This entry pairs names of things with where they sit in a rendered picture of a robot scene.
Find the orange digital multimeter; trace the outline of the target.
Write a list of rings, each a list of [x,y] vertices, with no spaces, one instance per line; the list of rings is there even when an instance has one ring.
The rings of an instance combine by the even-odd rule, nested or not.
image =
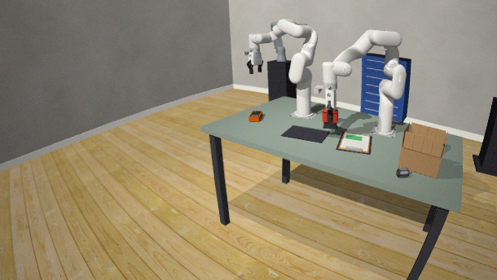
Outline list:
[[[250,122],[259,122],[261,118],[262,118],[262,111],[252,111],[252,113],[248,117]]]

